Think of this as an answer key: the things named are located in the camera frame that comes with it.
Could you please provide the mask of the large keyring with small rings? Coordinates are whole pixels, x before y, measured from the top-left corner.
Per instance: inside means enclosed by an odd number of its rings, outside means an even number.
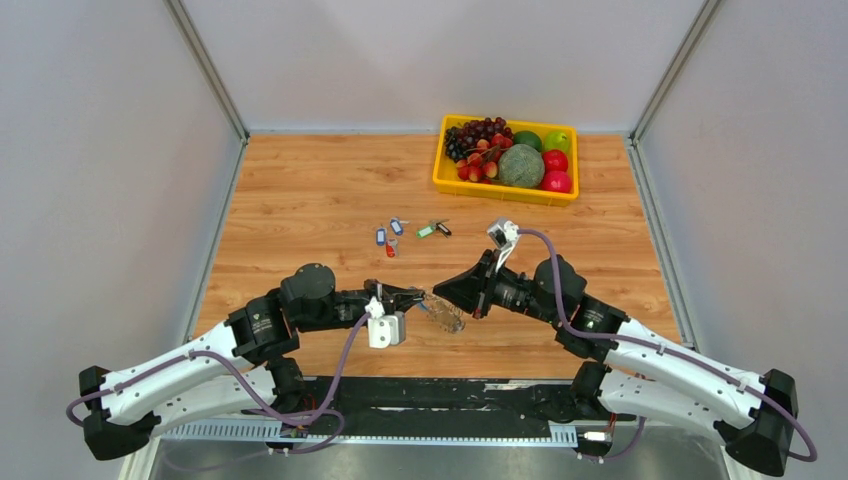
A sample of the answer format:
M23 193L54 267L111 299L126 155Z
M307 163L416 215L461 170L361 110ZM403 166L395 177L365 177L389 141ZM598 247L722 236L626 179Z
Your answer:
M422 288L423 296L417 308L426 318L449 334L458 334L465 329L463 312L436 296L430 289Z

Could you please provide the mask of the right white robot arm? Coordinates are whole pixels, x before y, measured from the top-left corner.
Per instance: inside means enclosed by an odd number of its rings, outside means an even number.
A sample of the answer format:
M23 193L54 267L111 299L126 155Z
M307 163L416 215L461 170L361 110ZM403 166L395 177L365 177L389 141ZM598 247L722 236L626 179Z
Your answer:
M795 379L779 370L738 369L677 345L586 293L587 281L562 257L532 276L485 251L468 271L437 284L436 296L475 318L498 306L550 324L583 359L571 403L584 417L603 410L689 429L763 475L786 472L798 416Z

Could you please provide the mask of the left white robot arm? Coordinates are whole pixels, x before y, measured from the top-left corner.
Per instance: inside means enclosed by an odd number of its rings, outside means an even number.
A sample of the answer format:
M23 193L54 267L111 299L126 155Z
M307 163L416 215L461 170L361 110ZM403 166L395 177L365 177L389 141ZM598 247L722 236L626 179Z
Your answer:
M302 333L368 329L372 348L405 339L405 314L425 291L367 279L359 290L339 290L322 264L300 267L279 287L233 311L208 332L158 357L123 370L92 366L80 372L79 399L66 408L100 461L145 447L173 427L239 411L265 415L293 430L343 415L331 403L341 374L325 397L310 402L291 352Z

